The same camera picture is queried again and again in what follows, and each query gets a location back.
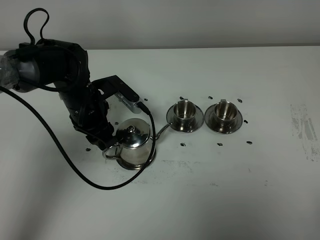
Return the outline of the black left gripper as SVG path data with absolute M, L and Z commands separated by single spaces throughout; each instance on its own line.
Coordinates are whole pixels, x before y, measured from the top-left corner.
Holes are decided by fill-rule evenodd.
M 102 104 L 88 115 L 88 126 L 85 127 L 86 138 L 100 150 L 115 146 L 118 140 L 113 135 L 114 127 L 107 119 L 109 105 Z

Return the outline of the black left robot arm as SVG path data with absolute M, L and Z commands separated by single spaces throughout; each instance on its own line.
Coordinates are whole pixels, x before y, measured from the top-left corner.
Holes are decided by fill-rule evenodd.
M 17 57 L 25 47 L 35 50 L 27 57 Z M 114 127 L 107 120 L 109 105 L 90 81 L 88 52 L 79 44 L 59 40 L 39 40 L 34 47 L 20 44 L 18 49 L 4 53 L 15 73 L 17 92 L 27 93 L 54 84 L 66 106 L 76 131 L 104 150 L 110 146 Z

